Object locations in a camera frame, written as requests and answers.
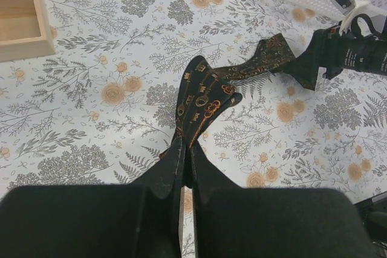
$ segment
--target floral pattern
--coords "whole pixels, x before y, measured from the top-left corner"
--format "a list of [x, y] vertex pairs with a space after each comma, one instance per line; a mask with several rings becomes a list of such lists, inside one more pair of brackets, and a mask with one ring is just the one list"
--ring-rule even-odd
[[[298, 55], [333, 24], [283, 0], [45, 3], [56, 55], [1, 64], [2, 195], [24, 184], [131, 182], [171, 142], [193, 57], [234, 66], [277, 33]], [[322, 73], [316, 92], [285, 74], [232, 81], [244, 99], [199, 137], [209, 160], [243, 187], [331, 187], [353, 202], [387, 191], [387, 79]], [[191, 203], [187, 191], [183, 257], [194, 257]]]

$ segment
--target black mechanical part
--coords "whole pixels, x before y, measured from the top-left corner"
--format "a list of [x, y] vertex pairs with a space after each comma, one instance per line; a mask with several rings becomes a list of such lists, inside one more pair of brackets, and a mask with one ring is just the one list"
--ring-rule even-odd
[[180, 257], [188, 179], [198, 258], [375, 257], [344, 194], [242, 189], [181, 137], [132, 184], [11, 191], [0, 203], [0, 257]]
[[387, 76], [387, 41], [374, 35], [340, 36], [336, 28], [315, 31], [306, 51], [282, 71], [312, 90], [316, 88], [319, 67], [327, 69], [327, 79], [339, 75], [343, 69]]
[[373, 241], [387, 244], [387, 192], [355, 204]]

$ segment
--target gray leaf print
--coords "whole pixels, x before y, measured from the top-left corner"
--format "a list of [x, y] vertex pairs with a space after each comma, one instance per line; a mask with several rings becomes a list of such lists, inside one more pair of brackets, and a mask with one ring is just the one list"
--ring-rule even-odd
[[194, 239], [194, 236], [191, 233], [189, 233], [187, 237], [184, 238], [183, 250], [181, 252], [181, 256], [185, 258], [193, 254], [195, 254], [195, 239]]
[[384, 164], [379, 164], [379, 166], [376, 169], [373, 169], [372, 172], [381, 177], [386, 174], [387, 166]]
[[226, 9], [234, 18], [239, 15], [245, 17], [245, 24], [248, 26], [247, 32], [252, 33], [264, 24], [265, 17], [269, 14], [257, 0], [234, 0], [230, 1]]
[[175, 30], [176, 26], [174, 26], [173, 24], [160, 24], [154, 28], [147, 24], [142, 30], [139, 28], [135, 28], [129, 33], [129, 40], [122, 46], [120, 53], [127, 45], [145, 45], [142, 39], [153, 39], [155, 34], [161, 35], [165, 31]]
[[[83, 24], [94, 24], [104, 33], [125, 34], [132, 23], [131, 19], [127, 16], [115, 18], [118, 10], [118, 3], [113, 0], [101, 1], [94, 5], [88, 0], [64, 0], [63, 2], [55, 0], [49, 1], [53, 3], [53, 6], [49, 8], [49, 10], [51, 10], [51, 13], [64, 25], [71, 23], [74, 16]], [[73, 9], [73, 16], [66, 14], [57, 5], [71, 7]]]
[[63, 91], [68, 100], [75, 102], [75, 108], [82, 108], [91, 87], [90, 69], [97, 65], [86, 66], [84, 63], [74, 61], [69, 64], [61, 57], [47, 59], [43, 64], [46, 76], [39, 76], [38, 81], [33, 85], [46, 88], [36, 89], [32, 97], [41, 98], [42, 102], [52, 103], [55, 93]]
[[356, 93], [352, 89], [341, 89], [324, 98], [326, 104], [316, 106], [313, 111], [316, 123], [324, 129], [338, 129], [339, 126], [348, 126], [352, 130], [362, 124], [361, 115], [353, 107], [360, 104]]
[[152, 86], [146, 93], [146, 104], [158, 106], [153, 117], [161, 127], [175, 128], [175, 107], [177, 102], [178, 88], [168, 83]]
[[321, 187], [322, 182], [327, 181], [309, 161], [302, 158], [299, 158], [294, 169], [285, 172], [285, 175], [287, 178], [284, 178], [281, 183], [287, 187]]
[[283, 160], [289, 160], [289, 158], [296, 159], [300, 155], [306, 156], [314, 151], [314, 147], [320, 145], [319, 141], [315, 138], [307, 138], [305, 141], [297, 140], [293, 148], [288, 148], [282, 156]]
[[[29, 128], [35, 137], [42, 136], [54, 124], [53, 112], [58, 109], [43, 110], [36, 100], [27, 100], [24, 103], [14, 103], [7, 106], [8, 110], [0, 110], [0, 136], [8, 133], [17, 136]], [[38, 123], [31, 123], [36, 117], [41, 119]]]
[[153, 122], [148, 118], [140, 117], [139, 120], [136, 121], [133, 117], [126, 116], [125, 119], [125, 121], [108, 119], [107, 122], [99, 122], [96, 125], [96, 129], [101, 132], [110, 128], [113, 128], [116, 132], [121, 132], [123, 129], [126, 129], [129, 134], [133, 134], [136, 130], [142, 130], [141, 137], [147, 136], [151, 133], [161, 132], [169, 137], [167, 133], [154, 127]]
[[387, 124], [387, 95], [375, 92], [377, 97], [367, 95], [367, 107], [364, 107], [364, 126], [385, 127]]
[[126, 153], [126, 157], [129, 162], [132, 164], [131, 166], [120, 162], [120, 167], [126, 173], [125, 175], [120, 175], [118, 172], [114, 171], [114, 176], [117, 181], [121, 184], [128, 184], [138, 178], [140, 175], [145, 173], [148, 169], [150, 169], [160, 158], [158, 157], [160, 154], [159, 150], [151, 149], [150, 147], [144, 147], [151, 155], [152, 159], [146, 159], [143, 156], [135, 156], [130, 153]]
[[332, 80], [323, 79], [317, 83], [316, 91], [323, 92], [326, 94], [332, 93], [335, 89], [339, 89], [340, 86], [343, 84], [345, 84], [345, 81], [338, 77], [335, 77]]
[[169, 4], [168, 17], [175, 19], [180, 25], [192, 24], [194, 21], [194, 13], [184, 0], [172, 1]]
[[137, 15], [142, 18], [148, 11], [148, 7], [156, 0], [122, 0], [124, 6], [121, 6], [122, 12], [129, 15]]
[[213, 44], [206, 36], [192, 37], [186, 42], [177, 37], [163, 36], [161, 44], [165, 47], [166, 55], [154, 53], [149, 56], [159, 74], [180, 72], [193, 57], [204, 54], [209, 49], [212, 51], [206, 59], [211, 64], [219, 60], [223, 54], [223, 50], [220, 49], [222, 43]]
[[65, 147], [72, 145], [76, 140], [81, 140], [85, 137], [84, 131], [71, 129], [65, 134], [60, 134], [55, 131], [48, 131], [42, 138], [32, 138], [16, 149], [18, 157], [33, 153], [34, 157], [43, 157], [47, 154], [55, 153], [58, 146]]
[[232, 121], [235, 124], [242, 124], [244, 119], [256, 118], [257, 122], [264, 121], [261, 124], [270, 125], [271, 120], [268, 117], [255, 115], [256, 111], [262, 108], [262, 104], [263, 102], [250, 102], [249, 106], [242, 105], [240, 112], [236, 112], [235, 108], [231, 108], [231, 110], [223, 113], [225, 119], [222, 121]]
[[331, 18], [327, 16], [317, 16], [316, 20], [320, 22], [321, 24], [329, 24], [329, 25], [335, 25], [337, 24], [336, 21], [332, 20]]
[[[274, 126], [273, 120], [256, 116], [254, 124], [243, 123], [233, 126], [225, 126], [220, 132], [213, 134], [215, 145], [222, 148], [231, 147], [235, 152], [234, 157], [238, 160], [245, 160], [252, 147], [268, 144], [273, 139], [272, 130], [278, 127]], [[269, 129], [263, 130], [262, 125], [269, 125]]]
[[326, 155], [335, 156], [338, 154], [339, 151], [342, 151], [343, 153], [347, 152], [350, 147], [354, 146], [358, 134], [359, 133], [355, 135], [345, 134], [347, 140], [339, 139], [337, 142], [333, 143], [332, 146], [327, 146], [326, 148], [324, 148], [324, 153]]
[[106, 155], [96, 146], [72, 145], [61, 157], [45, 158], [37, 165], [38, 173], [18, 174], [8, 189], [22, 185], [103, 184], [96, 173], [107, 169]]
[[59, 40], [58, 45], [63, 45], [67, 50], [80, 48], [86, 53], [93, 53], [97, 50], [109, 51], [118, 48], [121, 39], [109, 40], [104, 34], [92, 34], [84, 38], [82, 36], [73, 36], [70, 39]]
[[203, 25], [202, 29], [199, 31], [200, 34], [210, 34], [212, 36], [221, 33], [221, 34], [233, 34], [235, 33], [236, 28], [241, 28], [241, 23], [238, 21], [215, 21], [213, 23], [214, 27], [210, 25]]

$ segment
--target wooden tray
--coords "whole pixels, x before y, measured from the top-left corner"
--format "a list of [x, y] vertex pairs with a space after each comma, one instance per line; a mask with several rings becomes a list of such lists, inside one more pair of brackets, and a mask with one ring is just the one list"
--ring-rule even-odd
[[0, 0], [0, 62], [54, 53], [44, 0]]

